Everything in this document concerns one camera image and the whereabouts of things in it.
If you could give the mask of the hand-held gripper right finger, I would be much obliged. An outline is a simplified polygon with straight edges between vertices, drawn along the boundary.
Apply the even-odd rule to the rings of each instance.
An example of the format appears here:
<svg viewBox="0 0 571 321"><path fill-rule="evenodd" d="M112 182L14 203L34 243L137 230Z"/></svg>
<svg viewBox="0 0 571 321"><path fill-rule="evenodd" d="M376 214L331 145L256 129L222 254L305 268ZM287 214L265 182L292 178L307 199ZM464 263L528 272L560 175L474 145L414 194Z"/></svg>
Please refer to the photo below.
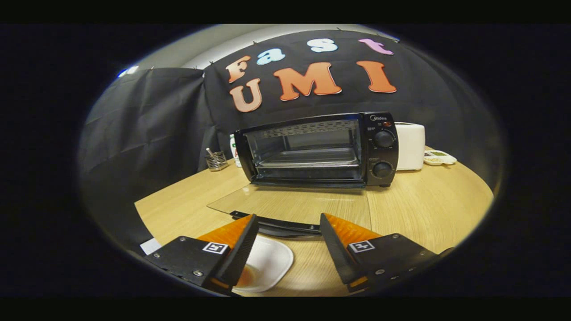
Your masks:
<svg viewBox="0 0 571 321"><path fill-rule="evenodd" d="M341 282L350 294L373 294L424 272L448 255L393 233L380 235L332 214L322 213L320 231Z"/></svg>

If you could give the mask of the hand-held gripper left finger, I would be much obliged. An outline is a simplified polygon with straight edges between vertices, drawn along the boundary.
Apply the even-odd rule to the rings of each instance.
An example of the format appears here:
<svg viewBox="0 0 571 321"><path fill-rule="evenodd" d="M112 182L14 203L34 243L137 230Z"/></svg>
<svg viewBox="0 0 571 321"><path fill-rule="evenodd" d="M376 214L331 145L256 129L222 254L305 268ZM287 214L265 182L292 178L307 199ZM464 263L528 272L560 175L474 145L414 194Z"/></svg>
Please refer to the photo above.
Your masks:
<svg viewBox="0 0 571 321"><path fill-rule="evenodd" d="M180 235L145 260L194 287L231 295L258 231L258 216L247 214L197 238Z"/></svg>

